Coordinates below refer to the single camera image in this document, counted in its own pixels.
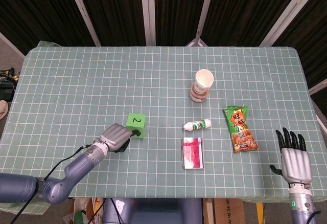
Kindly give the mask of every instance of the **white bottle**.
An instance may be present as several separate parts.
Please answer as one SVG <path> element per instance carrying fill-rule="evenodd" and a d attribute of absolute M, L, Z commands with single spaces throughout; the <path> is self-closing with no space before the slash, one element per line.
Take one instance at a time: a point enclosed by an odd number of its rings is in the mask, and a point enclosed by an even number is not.
<path fill-rule="evenodd" d="M 211 127 L 211 121 L 209 119 L 202 119 L 199 121 L 185 123 L 183 129 L 187 131 L 193 131 L 197 129 L 210 128 L 210 127 Z"/>

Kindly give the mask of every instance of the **green snack bag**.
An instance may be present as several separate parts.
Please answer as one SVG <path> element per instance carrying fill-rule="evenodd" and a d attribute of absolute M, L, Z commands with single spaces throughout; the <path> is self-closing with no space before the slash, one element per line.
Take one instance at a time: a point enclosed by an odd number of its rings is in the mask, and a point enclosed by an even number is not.
<path fill-rule="evenodd" d="M 247 106 L 230 105 L 224 108 L 234 153 L 259 149 L 251 130 L 245 123 Z"/>

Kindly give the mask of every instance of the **table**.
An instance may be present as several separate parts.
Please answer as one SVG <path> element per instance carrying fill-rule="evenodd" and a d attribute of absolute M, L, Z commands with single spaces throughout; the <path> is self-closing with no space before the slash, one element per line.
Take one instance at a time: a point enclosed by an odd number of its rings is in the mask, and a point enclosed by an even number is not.
<path fill-rule="evenodd" d="M 215 82 L 197 104 L 188 94 L 203 68 Z M 234 104 L 249 106 L 260 150 L 233 154 L 222 108 Z M 37 47 L 25 58 L 0 142 L 1 172 L 45 176 L 129 113 L 147 115 L 146 138 L 110 153 L 71 196 L 288 201 L 287 183 L 269 169 L 281 167 L 274 130 L 286 127 L 306 138 L 314 200 L 327 199 L 327 150 L 293 48 Z M 182 131 L 199 118 L 212 128 Z M 204 169 L 183 170 L 183 137 L 203 138 Z M 63 177 L 67 163 L 52 176 Z M 36 206 L 29 211 L 47 207 Z"/>

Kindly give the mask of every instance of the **black curtain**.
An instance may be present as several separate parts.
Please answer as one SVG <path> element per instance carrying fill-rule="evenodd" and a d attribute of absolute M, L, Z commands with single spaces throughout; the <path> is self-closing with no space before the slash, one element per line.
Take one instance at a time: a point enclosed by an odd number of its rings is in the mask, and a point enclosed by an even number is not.
<path fill-rule="evenodd" d="M 322 114 L 327 118 L 327 88 L 314 93 L 311 98 L 319 107 Z"/>
<path fill-rule="evenodd" d="M 74 0 L 0 0 L 0 32 L 23 53 L 40 40 L 94 46 Z"/>
<path fill-rule="evenodd" d="M 326 79 L 327 0 L 309 0 L 274 46 L 294 47 L 298 51 L 309 88 Z"/>
<path fill-rule="evenodd" d="M 258 46 L 291 0 L 211 0 L 201 39 L 208 46 Z"/>
<path fill-rule="evenodd" d="M 186 46 L 195 38 L 204 0 L 155 0 L 158 46 Z"/>
<path fill-rule="evenodd" d="M 83 0 L 102 46 L 145 46 L 142 0 Z"/>

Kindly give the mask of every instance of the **humanoid robot hand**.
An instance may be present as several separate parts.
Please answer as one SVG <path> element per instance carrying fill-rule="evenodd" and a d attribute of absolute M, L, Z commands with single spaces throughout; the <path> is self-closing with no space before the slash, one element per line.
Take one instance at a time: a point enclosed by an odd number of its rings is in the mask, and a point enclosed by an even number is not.
<path fill-rule="evenodd" d="M 290 184 L 304 184 L 309 189 L 312 181 L 311 163 L 306 149 L 306 142 L 302 135 L 298 139 L 294 132 L 283 128 L 284 137 L 276 130 L 279 148 L 282 154 L 282 169 L 269 165 L 272 172 L 281 175 Z"/>

